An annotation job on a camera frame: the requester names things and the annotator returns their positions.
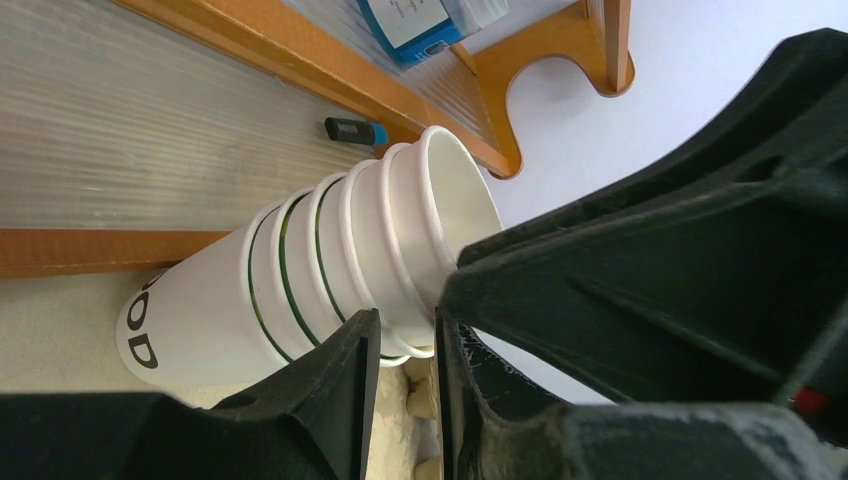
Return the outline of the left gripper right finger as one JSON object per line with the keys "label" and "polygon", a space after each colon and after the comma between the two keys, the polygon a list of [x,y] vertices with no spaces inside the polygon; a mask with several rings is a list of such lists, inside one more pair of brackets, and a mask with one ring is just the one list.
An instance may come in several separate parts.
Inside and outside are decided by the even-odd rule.
{"label": "left gripper right finger", "polygon": [[436,324],[446,479],[838,479],[792,412],[750,403],[574,405],[469,327]]}

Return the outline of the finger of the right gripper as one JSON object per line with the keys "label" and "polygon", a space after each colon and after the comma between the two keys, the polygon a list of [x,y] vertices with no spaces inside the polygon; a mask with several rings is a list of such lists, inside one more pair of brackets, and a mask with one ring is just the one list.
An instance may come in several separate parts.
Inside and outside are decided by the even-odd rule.
{"label": "finger of the right gripper", "polygon": [[616,401],[831,405],[847,396],[847,183],[733,181],[468,248],[445,320]]}
{"label": "finger of the right gripper", "polygon": [[830,28],[783,40],[740,93],[664,157],[592,194],[465,248],[459,264],[577,227],[692,185],[737,161],[790,166],[847,154],[847,35]]}

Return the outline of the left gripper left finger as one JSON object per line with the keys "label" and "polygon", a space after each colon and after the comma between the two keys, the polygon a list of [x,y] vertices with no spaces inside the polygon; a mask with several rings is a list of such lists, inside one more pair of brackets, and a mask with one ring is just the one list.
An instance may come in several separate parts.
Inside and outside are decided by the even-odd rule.
{"label": "left gripper left finger", "polygon": [[6,394],[5,479],[362,479],[380,321],[321,346],[210,409],[163,393]]}

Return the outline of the single white paper cup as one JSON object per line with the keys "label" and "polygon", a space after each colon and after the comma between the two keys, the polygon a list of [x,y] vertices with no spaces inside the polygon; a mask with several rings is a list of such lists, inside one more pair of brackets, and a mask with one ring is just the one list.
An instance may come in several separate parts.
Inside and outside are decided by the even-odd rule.
{"label": "single white paper cup", "polygon": [[355,263],[389,357],[435,353],[435,309],[461,251],[503,228],[481,171],[456,135],[426,128],[350,170]]}

